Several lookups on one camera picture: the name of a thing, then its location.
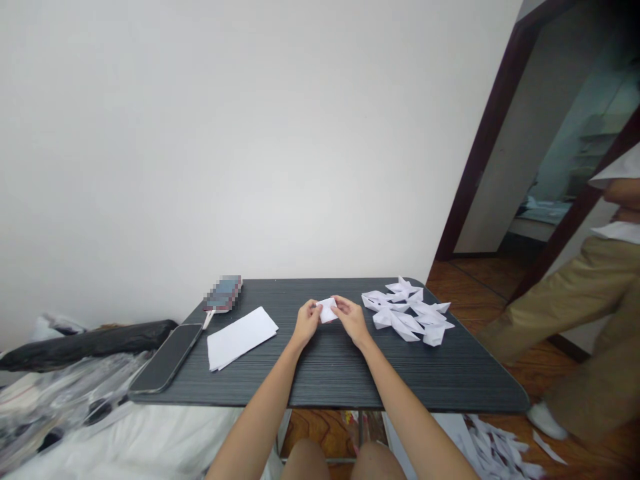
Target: table top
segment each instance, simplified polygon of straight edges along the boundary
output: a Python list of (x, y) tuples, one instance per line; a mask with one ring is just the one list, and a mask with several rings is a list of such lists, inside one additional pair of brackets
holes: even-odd
[[(423, 284), (410, 280), (412, 285)], [(387, 291), (397, 278), (245, 280), (236, 306), (214, 315), (172, 384), (161, 393), (134, 394), (136, 403), (215, 405), (244, 407), (266, 378), (291, 338), (297, 312), (308, 299), (323, 300), (341, 295), (362, 305), (361, 294)], [(437, 303), (424, 290), (425, 303)], [(200, 304), (185, 323), (203, 323)], [(264, 307), (278, 324), (277, 335), (238, 358), (221, 371), (210, 372), (207, 336), (233, 321)], [(405, 342), (392, 328), (376, 330), (375, 312), (363, 307), (371, 336), (396, 372), (432, 412), (521, 413), (529, 397), (516, 380), (450, 313), (455, 328), (446, 330), (444, 341), (430, 347), (422, 341)], [(360, 350), (340, 320), (318, 326), (298, 362), (291, 408), (382, 409), (380, 396)]]

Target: pile of paper boats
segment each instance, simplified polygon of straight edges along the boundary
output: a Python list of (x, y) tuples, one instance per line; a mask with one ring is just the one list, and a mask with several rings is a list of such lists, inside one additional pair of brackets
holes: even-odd
[[(376, 311), (373, 324), (377, 329), (393, 327), (405, 341), (418, 341), (415, 334), (424, 335), (423, 341), (432, 347), (442, 343), (445, 330), (454, 328), (443, 315), (451, 303), (423, 302), (423, 290), (414, 287), (410, 282), (398, 277), (398, 283), (386, 285), (393, 293), (382, 293), (378, 290), (362, 294), (362, 302), (366, 308)], [(417, 317), (405, 313), (412, 309)]]

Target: doorway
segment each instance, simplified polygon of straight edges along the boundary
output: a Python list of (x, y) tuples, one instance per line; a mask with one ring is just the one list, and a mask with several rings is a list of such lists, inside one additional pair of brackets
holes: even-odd
[(511, 300), (547, 272), (599, 198), (589, 178), (640, 137), (632, 10), (548, 1), (516, 24), (436, 259)]

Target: white bedsheet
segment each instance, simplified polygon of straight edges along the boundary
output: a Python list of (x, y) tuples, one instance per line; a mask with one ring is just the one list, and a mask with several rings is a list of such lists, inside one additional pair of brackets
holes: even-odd
[[(6, 480), (195, 480), (212, 462), (242, 409), (132, 405), (131, 413), (89, 439), (83, 430), (28, 461)], [(271, 452), (263, 480), (282, 463)]]

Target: person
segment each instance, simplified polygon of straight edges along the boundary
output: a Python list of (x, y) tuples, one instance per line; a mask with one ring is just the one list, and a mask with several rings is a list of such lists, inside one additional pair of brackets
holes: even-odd
[(640, 143), (590, 180), (619, 209), (580, 254), (534, 285), (478, 334), (513, 364), (550, 335), (612, 313), (592, 357), (545, 393), (527, 416), (548, 436), (597, 442), (640, 411)]
[[(362, 307), (334, 295), (332, 307), (347, 334), (362, 352), (382, 403), (407, 451), (419, 479), (477, 479), (473, 468), (431, 414), (386, 360), (367, 330)], [(319, 323), (322, 305), (309, 300), (298, 311), (291, 340), (256, 391), (222, 444), (207, 480), (258, 479), (273, 447), (287, 407), (295, 366)], [(283, 480), (329, 478), (329, 468), (318, 444), (298, 441), (283, 470)], [(366, 443), (352, 479), (404, 479), (392, 452), (378, 443)]]

